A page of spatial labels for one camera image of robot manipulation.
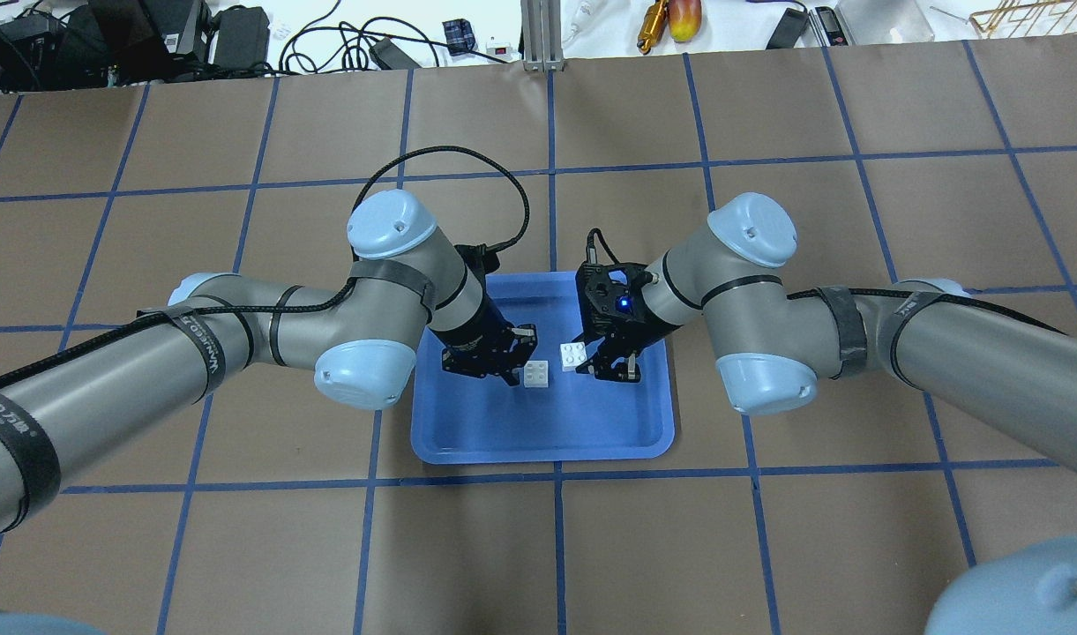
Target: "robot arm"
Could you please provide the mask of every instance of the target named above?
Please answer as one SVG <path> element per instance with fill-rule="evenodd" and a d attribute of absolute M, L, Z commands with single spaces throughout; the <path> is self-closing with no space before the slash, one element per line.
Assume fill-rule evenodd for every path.
<path fill-rule="evenodd" d="M 586 262 L 578 340 L 602 342 L 577 371 L 639 381 L 640 351 L 702 313 L 740 413 L 799 408 L 817 378 L 882 369 L 1077 472 L 1077 340 L 962 297 L 950 281 L 787 296 L 777 269 L 796 249 L 784 210 L 747 193 L 654 264 Z"/>
<path fill-rule="evenodd" d="M 0 531 L 255 362 L 312 369 L 327 397 L 383 409 L 401 397 L 428 325 L 445 345 L 445 369 L 518 384 L 514 371 L 537 336 L 533 325 L 506 321 L 487 296 L 478 248 L 453 248 L 401 189 L 368 198 L 348 234 L 361 260 L 335 298 L 308 286 L 199 273 L 176 290 L 170 306 L 84 344 L 85 353 L 66 351 L 3 375 Z"/>

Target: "white lego brick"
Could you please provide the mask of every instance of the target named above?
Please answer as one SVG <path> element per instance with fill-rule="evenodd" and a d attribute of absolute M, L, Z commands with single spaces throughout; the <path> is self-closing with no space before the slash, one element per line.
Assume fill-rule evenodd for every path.
<path fill-rule="evenodd" d="M 577 366 L 586 363 L 586 345 L 583 342 L 575 341 L 562 344 L 563 373 L 571 373 Z"/>
<path fill-rule="evenodd" d="M 523 387 L 549 387 L 549 362 L 527 362 L 522 367 Z"/>

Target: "black strap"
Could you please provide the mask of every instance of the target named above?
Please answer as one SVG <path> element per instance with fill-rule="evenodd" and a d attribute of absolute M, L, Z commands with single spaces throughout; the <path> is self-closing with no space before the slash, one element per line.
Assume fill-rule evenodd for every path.
<path fill-rule="evenodd" d="M 836 338 L 840 343 L 840 371 L 831 379 L 851 378 L 859 375 L 868 367 L 868 333 L 864 326 L 864 315 L 855 305 L 855 298 L 848 286 L 817 286 L 836 321 Z"/>
<path fill-rule="evenodd" d="M 22 471 L 25 495 L 19 500 L 17 518 L 3 531 L 13 530 L 26 516 L 47 506 L 59 493 L 59 457 L 41 424 L 0 393 L 0 441 Z"/>
<path fill-rule="evenodd" d="M 220 387 L 224 383 L 224 347 L 216 334 L 208 328 L 202 318 L 197 314 L 197 307 L 187 305 L 165 306 L 160 309 L 142 309 L 139 316 L 148 313 L 160 313 L 166 315 L 170 325 L 182 330 L 184 336 L 197 347 L 197 353 L 205 362 L 205 391 L 200 393 L 197 401 L 202 400 L 205 395 Z"/>
<path fill-rule="evenodd" d="M 215 295 L 209 294 L 196 294 L 194 297 L 205 297 L 212 301 L 221 302 L 221 306 L 232 306 L 232 302 L 224 300 L 224 298 L 215 297 Z M 248 337 L 248 359 L 244 361 L 244 369 L 248 366 L 252 366 L 252 355 L 256 353 L 256 338 L 252 336 L 252 327 L 248 324 L 248 320 L 244 320 L 242 313 L 233 313 L 236 315 L 236 320 L 240 321 L 240 326 L 243 326 L 244 336 Z"/>
<path fill-rule="evenodd" d="M 291 300 L 292 295 L 300 288 L 304 288 L 304 286 L 288 286 L 288 291 L 283 292 L 283 295 L 280 295 L 280 299 L 276 301 L 276 309 L 288 306 L 288 300 Z M 276 364 L 286 366 L 288 364 L 280 354 L 280 318 L 283 318 L 283 313 L 276 312 L 271 314 L 271 323 L 267 329 L 267 345 L 268 349 L 271 349 L 271 358 Z"/>
<path fill-rule="evenodd" d="M 436 310 L 443 309 L 443 307 L 450 305 L 456 298 L 461 297 L 461 292 L 464 292 L 464 286 L 466 286 L 466 272 L 468 272 L 468 267 L 464 265 L 464 278 L 461 279 L 461 283 L 452 292 L 452 295 L 446 297 L 444 301 L 436 306 Z"/>
<path fill-rule="evenodd" d="M 716 296 L 723 295 L 730 290 L 737 290 L 739 286 L 756 285 L 758 282 L 774 282 L 774 284 L 780 285 L 781 278 L 768 274 L 735 278 L 732 281 L 724 282 L 724 284 L 715 286 L 713 290 L 707 292 L 707 295 L 703 296 L 703 306 L 707 306 L 707 302 L 714 300 Z M 702 310 L 703 306 L 696 307 L 696 309 Z"/>
<path fill-rule="evenodd" d="M 910 379 L 906 378 L 906 375 L 903 373 L 903 370 L 898 366 L 898 355 L 896 354 L 898 350 L 898 337 L 903 334 L 903 329 L 906 328 L 910 319 L 914 318 L 925 307 L 941 300 L 945 295 L 938 292 L 914 292 L 906 300 L 903 300 L 903 305 L 898 306 L 898 309 L 894 310 L 894 313 L 884 318 L 884 323 L 880 326 L 880 345 L 887 347 L 887 359 L 892 371 L 894 371 L 894 376 L 901 379 L 906 385 L 915 390 L 922 389 L 913 385 L 913 382 L 910 382 Z"/>
<path fill-rule="evenodd" d="M 421 297 L 421 306 L 429 312 L 429 321 L 436 310 L 436 285 L 429 277 L 411 266 L 396 260 L 358 260 L 349 269 L 349 279 L 369 278 L 374 281 L 393 282 Z"/>
<path fill-rule="evenodd" d="M 668 256 L 671 256 L 671 250 L 663 253 L 663 282 L 667 282 L 668 288 L 671 290 L 671 293 L 675 294 L 675 297 L 680 298 L 680 301 L 684 302 L 684 305 L 687 305 L 695 310 L 702 310 L 703 309 L 702 306 L 697 306 L 694 301 L 687 300 L 687 296 L 680 293 L 680 290 L 676 288 L 675 283 L 671 281 L 671 272 L 668 271 Z"/>

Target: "small blue box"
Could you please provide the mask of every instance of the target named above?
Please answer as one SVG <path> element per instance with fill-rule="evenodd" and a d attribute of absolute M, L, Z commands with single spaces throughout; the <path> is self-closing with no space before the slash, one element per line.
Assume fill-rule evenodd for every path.
<path fill-rule="evenodd" d="M 652 458 L 671 446 L 675 415 L 662 341 L 644 350 L 635 384 L 563 373 L 558 345 L 582 334 L 573 272 L 489 276 L 487 292 L 507 320 L 537 326 L 531 358 L 549 361 L 549 387 L 446 373 L 443 345 L 425 329 L 412 386 L 417 456 L 436 465 L 586 462 Z"/>

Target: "velcro strap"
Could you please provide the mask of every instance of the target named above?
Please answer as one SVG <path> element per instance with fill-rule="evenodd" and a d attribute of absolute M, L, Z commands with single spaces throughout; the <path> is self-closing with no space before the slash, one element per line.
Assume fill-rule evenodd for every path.
<path fill-rule="evenodd" d="M 374 281 L 393 282 L 421 297 L 421 306 L 429 312 L 429 321 L 436 310 L 436 285 L 429 277 L 411 266 L 396 260 L 358 260 L 349 269 L 351 279 L 369 278 Z"/>
<path fill-rule="evenodd" d="M 200 358 L 205 362 L 205 391 L 200 393 L 197 401 L 202 400 L 205 395 L 220 387 L 224 383 L 225 373 L 224 347 L 221 345 L 221 340 L 216 338 L 212 329 L 208 328 L 208 324 L 197 314 L 196 307 L 176 305 L 164 306 L 158 309 L 142 309 L 139 311 L 139 316 L 150 313 L 166 315 L 168 321 L 170 321 L 170 325 L 174 325 L 177 329 L 182 330 L 184 336 L 188 338 L 188 341 L 192 341 L 197 347 Z"/>
<path fill-rule="evenodd" d="M 47 433 L 41 424 L 0 393 L 0 441 L 13 456 L 22 471 L 25 495 L 17 509 L 17 518 L 4 531 L 13 530 L 27 516 L 36 513 L 52 503 L 59 493 L 59 457 Z"/>
<path fill-rule="evenodd" d="M 906 328 L 910 319 L 914 318 L 922 309 L 925 307 L 934 305 L 934 302 L 941 300 L 946 294 L 938 292 L 915 292 L 910 294 L 910 297 L 903 300 L 903 305 L 898 306 L 898 309 L 894 310 L 894 313 L 884 318 L 884 323 L 880 326 L 880 345 L 884 347 L 885 353 L 887 353 L 887 362 L 894 376 L 901 379 L 903 383 L 913 387 L 915 390 L 922 390 L 921 387 L 913 385 L 910 379 L 906 378 L 903 370 L 898 365 L 898 356 L 896 351 L 898 350 L 898 338 L 903 334 L 903 329 Z"/>
<path fill-rule="evenodd" d="M 840 371 L 831 379 L 851 378 L 859 375 L 868 366 L 868 333 L 864 328 L 864 315 L 855 305 L 855 298 L 848 286 L 817 286 L 836 322 L 836 337 L 840 343 Z"/>

